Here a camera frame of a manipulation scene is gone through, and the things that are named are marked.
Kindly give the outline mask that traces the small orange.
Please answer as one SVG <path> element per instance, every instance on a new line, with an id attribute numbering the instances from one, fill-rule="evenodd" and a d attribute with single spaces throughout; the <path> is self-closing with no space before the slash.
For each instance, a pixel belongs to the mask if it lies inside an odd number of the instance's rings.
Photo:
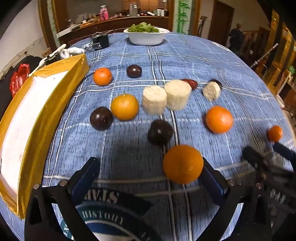
<path id="1" fill-rule="evenodd" d="M 112 73 L 108 68 L 99 68 L 93 74 L 93 81 L 99 86 L 109 85 L 112 81 Z"/>
<path id="2" fill-rule="evenodd" d="M 280 126 L 273 126 L 267 132 L 267 137 L 271 142 L 277 143 L 283 137 L 283 130 Z"/>

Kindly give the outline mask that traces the large orange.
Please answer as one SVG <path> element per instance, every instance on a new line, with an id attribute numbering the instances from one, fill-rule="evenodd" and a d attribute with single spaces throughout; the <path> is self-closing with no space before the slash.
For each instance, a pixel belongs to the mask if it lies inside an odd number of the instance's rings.
<path id="1" fill-rule="evenodd" d="M 185 185 L 198 179 L 203 170 L 201 153 L 189 145 L 177 145 L 169 149 L 163 158 L 165 176 L 174 183 Z"/>

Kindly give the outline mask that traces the white corn piece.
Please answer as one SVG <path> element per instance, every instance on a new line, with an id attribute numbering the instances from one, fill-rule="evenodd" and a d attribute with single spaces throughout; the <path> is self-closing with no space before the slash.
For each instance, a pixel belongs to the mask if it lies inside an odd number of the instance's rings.
<path id="1" fill-rule="evenodd" d="M 216 81 L 209 81 L 202 90 L 203 96 L 209 101 L 215 101 L 220 97 L 221 87 Z"/>
<path id="2" fill-rule="evenodd" d="M 170 110 L 182 110 L 185 108 L 192 88 L 183 80 L 172 80 L 164 86 L 167 94 L 166 106 Z"/>
<path id="3" fill-rule="evenodd" d="M 142 107 L 148 115 L 162 115 L 167 104 L 167 93 L 158 85 L 147 86 L 142 93 Z"/>

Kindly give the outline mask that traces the yellow cardboard tray box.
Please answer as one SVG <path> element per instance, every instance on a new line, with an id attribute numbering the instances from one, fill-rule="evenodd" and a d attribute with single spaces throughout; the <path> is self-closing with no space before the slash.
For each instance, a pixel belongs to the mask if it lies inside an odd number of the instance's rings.
<path id="1" fill-rule="evenodd" d="M 25 81 L 1 119 L 1 198 L 21 219 L 42 180 L 62 113 L 88 69 L 85 54 L 44 66 Z"/>

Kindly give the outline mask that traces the yellow-orange citrus fruit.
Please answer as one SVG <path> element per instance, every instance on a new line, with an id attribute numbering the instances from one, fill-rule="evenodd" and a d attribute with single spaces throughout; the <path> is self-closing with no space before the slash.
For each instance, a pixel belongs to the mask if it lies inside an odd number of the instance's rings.
<path id="1" fill-rule="evenodd" d="M 120 121 L 129 121 L 139 112 L 138 100 L 131 94 L 117 96 L 111 103 L 112 114 Z"/>

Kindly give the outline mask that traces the red jujube date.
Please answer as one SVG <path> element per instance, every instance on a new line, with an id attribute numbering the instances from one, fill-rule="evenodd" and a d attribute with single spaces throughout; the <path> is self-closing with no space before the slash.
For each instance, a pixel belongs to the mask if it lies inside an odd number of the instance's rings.
<path id="1" fill-rule="evenodd" d="M 188 83 L 191 86 L 192 90 L 195 90 L 198 87 L 198 83 L 195 80 L 192 80 L 192 79 L 182 79 L 182 81 Z"/>

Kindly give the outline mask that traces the blue plaid tablecloth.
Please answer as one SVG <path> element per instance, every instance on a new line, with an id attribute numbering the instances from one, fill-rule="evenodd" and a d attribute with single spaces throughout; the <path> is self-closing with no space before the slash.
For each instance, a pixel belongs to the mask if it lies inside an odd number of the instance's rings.
<path id="1" fill-rule="evenodd" d="M 168 33 L 156 46 L 137 46 L 125 33 L 109 36 L 110 46 L 87 49 L 89 69 L 68 101 L 51 139 L 40 183 L 34 184 L 24 219 L 1 198 L 1 240 L 295 240 L 295 166 L 273 150 L 267 137 L 280 126 L 277 142 L 295 151 L 295 137 L 280 105 L 266 84 L 235 54 L 212 41 Z M 130 78 L 126 68 L 142 68 Z M 109 85 L 99 86 L 93 74 L 112 73 Z M 172 80 L 192 79 L 182 110 L 165 108 L 148 115 L 142 107 L 145 87 L 164 88 Z M 209 81 L 221 87 L 220 97 L 202 93 Z M 111 111 L 119 95 L 139 103 L 135 118 L 98 131 L 92 112 Z M 206 124 L 214 106 L 230 111 L 234 123 L 215 134 Z M 173 136 L 165 146 L 150 143 L 151 123 L 167 121 Z M 180 185 L 163 171 L 170 148 L 197 149 L 228 186 L 224 203 L 215 205 L 199 178 Z M 270 171 L 255 170 L 242 150 L 251 146 L 267 160 Z M 84 200 L 74 205 L 69 179 L 90 157 L 100 160 L 99 175 Z"/>

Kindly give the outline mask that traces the black sofa chair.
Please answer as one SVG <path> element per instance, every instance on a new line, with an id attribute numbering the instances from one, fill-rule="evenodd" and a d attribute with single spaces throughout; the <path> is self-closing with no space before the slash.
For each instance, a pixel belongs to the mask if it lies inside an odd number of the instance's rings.
<path id="1" fill-rule="evenodd" d="M 0 114 L 3 117 L 11 100 L 18 90 L 25 83 L 29 73 L 34 70 L 39 62 L 40 57 L 29 55 L 21 60 L 15 67 L 10 67 L 8 72 L 1 78 L 0 85 Z"/>

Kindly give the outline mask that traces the red plastic bag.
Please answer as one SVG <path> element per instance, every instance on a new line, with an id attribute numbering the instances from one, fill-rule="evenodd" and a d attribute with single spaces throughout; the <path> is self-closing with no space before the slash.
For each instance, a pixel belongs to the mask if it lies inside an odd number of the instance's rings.
<path id="1" fill-rule="evenodd" d="M 13 73 L 10 81 L 10 87 L 9 87 L 12 98 L 14 98 L 16 93 L 20 90 L 22 85 L 25 83 L 29 74 L 30 74 L 29 64 L 20 64 L 18 70 Z"/>

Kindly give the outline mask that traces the black box device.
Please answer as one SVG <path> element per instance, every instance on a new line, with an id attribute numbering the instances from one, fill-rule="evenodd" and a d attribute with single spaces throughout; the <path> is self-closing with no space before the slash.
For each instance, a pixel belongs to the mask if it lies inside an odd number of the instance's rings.
<path id="1" fill-rule="evenodd" d="M 92 47 L 94 50 L 101 50 L 109 47 L 108 34 L 95 33 L 91 37 Z"/>

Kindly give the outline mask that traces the wooden chair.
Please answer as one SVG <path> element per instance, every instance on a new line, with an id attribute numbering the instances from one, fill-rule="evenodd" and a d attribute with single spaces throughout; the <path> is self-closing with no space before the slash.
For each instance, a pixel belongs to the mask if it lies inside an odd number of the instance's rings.
<path id="1" fill-rule="evenodd" d="M 204 27 L 204 23 L 205 21 L 207 20 L 207 16 L 201 16 L 199 18 L 199 22 L 198 22 L 198 31 L 197 31 L 197 36 L 198 37 L 201 37 L 201 34 L 202 34 L 202 30 L 203 30 L 203 27 Z"/>

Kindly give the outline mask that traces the wooden sideboard counter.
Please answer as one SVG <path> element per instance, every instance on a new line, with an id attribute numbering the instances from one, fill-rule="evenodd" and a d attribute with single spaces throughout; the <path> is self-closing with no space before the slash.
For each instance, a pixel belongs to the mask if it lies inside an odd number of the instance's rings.
<path id="1" fill-rule="evenodd" d="M 124 29 L 129 28 L 131 25 L 140 24 L 146 22 L 156 27 L 173 30 L 172 23 L 169 17 L 161 16 L 137 16 L 137 17 L 126 17 L 126 18 L 115 18 L 106 21 L 96 21 L 90 24 L 82 24 L 79 28 L 74 27 L 72 30 L 63 30 L 58 33 L 58 39 L 61 44 L 67 46 L 73 45 L 74 43 L 90 37 L 96 32 L 108 32 L 114 31 L 116 33 L 123 32 Z"/>

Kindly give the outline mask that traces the white bowl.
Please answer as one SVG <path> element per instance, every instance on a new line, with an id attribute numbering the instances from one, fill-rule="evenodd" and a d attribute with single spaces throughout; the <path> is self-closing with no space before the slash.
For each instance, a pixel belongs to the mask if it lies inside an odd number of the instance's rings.
<path id="1" fill-rule="evenodd" d="M 125 29 L 123 32 L 126 33 L 129 37 L 129 40 L 135 45 L 141 46 L 155 46 L 163 42 L 166 34 L 170 31 L 164 28 L 158 28 L 158 33 L 138 33 L 138 32 L 129 32 L 128 29 Z"/>

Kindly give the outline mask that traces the green lettuce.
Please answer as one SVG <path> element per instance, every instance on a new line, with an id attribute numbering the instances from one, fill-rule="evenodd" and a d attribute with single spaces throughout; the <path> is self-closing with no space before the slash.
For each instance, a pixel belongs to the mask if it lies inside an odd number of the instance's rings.
<path id="1" fill-rule="evenodd" d="M 142 22 L 140 24 L 133 24 L 128 28 L 128 32 L 134 33 L 159 33 L 159 29 L 151 24 L 147 24 L 146 22 Z"/>

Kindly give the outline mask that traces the pink bottle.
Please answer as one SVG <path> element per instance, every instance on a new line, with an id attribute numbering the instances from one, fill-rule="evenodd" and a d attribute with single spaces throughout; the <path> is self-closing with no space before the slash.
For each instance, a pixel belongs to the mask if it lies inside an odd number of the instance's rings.
<path id="1" fill-rule="evenodd" d="M 100 7 L 100 20 L 105 21 L 109 19 L 108 9 L 106 5 Z"/>

